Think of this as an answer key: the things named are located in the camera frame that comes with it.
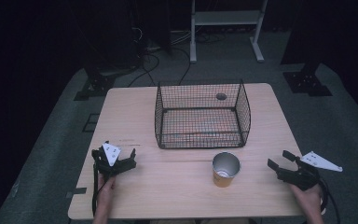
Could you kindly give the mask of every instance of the dark background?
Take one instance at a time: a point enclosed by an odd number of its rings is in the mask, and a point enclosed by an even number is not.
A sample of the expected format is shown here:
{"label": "dark background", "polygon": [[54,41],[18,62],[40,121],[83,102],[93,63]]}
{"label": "dark background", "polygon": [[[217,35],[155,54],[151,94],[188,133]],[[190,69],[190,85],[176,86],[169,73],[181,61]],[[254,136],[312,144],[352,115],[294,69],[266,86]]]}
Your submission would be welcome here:
{"label": "dark background", "polygon": [[[143,26],[148,37],[167,49],[169,39],[164,36],[169,26],[189,28],[189,0],[131,2],[137,6],[132,22]],[[358,103],[358,1],[304,2],[310,1],[269,0],[263,30],[293,28],[282,63],[303,63],[309,56],[304,52],[321,56],[322,63],[338,73]],[[199,1],[197,7],[202,10],[208,3]],[[0,206],[62,90],[83,67],[76,56],[88,46],[78,40],[88,29],[92,33],[92,28],[101,26],[94,21],[95,12],[82,4],[87,1],[0,0]],[[216,9],[259,6],[260,1],[232,0],[219,2]],[[158,17],[170,20],[151,25]],[[153,36],[150,30],[158,32]],[[315,39],[323,40],[322,51],[310,48]]]}

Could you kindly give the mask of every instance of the black curtain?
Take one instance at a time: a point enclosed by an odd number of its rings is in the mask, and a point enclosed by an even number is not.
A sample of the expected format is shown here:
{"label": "black curtain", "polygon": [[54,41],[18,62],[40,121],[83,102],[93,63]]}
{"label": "black curtain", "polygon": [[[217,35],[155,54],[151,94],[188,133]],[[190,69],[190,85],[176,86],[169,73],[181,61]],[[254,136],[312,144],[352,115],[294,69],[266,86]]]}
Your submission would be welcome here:
{"label": "black curtain", "polygon": [[358,1],[303,0],[282,64],[323,63],[358,104]]}
{"label": "black curtain", "polygon": [[63,1],[0,0],[0,207],[62,90],[81,68]]}

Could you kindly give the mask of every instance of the camera stand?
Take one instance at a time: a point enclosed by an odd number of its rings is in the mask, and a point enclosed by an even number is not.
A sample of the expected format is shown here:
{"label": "camera stand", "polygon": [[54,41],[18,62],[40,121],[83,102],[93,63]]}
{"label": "camera stand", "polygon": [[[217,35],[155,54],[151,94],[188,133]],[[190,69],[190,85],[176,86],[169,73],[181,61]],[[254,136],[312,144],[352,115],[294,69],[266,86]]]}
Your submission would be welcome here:
{"label": "camera stand", "polygon": [[130,74],[136,69],[138,66],[122,69],[85,66],[88,79],[82,90],[77,92],[74,101],[87,101],[89,97],[106,96],[107,92],[113,88],[116,78]]}
{"label": "camera stand", "polygon": [[293,93],[307,93],[309,96],[331,96],[331,92],[315,76],[319,64],[306,63],[300,72],[284,72],[283,76]]}

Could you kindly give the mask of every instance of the wire mesh basket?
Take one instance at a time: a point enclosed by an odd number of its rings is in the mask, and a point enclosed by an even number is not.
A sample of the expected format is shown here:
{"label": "wire mesh basket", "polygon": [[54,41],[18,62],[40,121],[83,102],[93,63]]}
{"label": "wire mesh basket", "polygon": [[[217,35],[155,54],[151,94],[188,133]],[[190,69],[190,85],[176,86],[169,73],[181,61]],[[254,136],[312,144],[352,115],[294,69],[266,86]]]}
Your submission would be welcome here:
{"label": "wire mesh basket", "polygon": [[241,80],[158,84],[155,134],[160,148],[244,147],[250,127]]}

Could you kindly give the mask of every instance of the cup rim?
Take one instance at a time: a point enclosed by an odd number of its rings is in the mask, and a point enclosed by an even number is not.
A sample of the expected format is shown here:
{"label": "cup rim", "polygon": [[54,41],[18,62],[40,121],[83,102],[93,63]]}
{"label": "cup rim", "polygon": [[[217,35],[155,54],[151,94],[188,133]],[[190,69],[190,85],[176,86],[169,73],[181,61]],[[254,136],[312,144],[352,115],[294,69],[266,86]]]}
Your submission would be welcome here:
{"label": "cup rim", "polygon": [[216,158],[216,156],[218,156],[218,155],[220,155],[220,154],[224,154],[224,153],[231,154],[232,156],[234,156],[234,158],[237,159],[238,163],[240,164],[240,169],[238,169],[238,171],[237,171],[236,174],[234,174],[234,175],[229,175],[229,176],[222,176],[223,178],[233,178],[234,176],[236,176],[236,175],[240,172],[240,170],[241,170],[241,168],[242,168],[242,163],[241,163],[241,161],[240,161],[240,158],[238,158],[238,157],[237,157],[234,153],[232,153],[232,152],[222,151],[222,152],[219,152],[219,153],[215,154],[215,155],[213,156],[213,159],[212,159],[212,168],[213,168],[213,171],[214,171],[215,173],[217,173],[217,171],[214,169],[214,165],[213,165],[214,159]]}

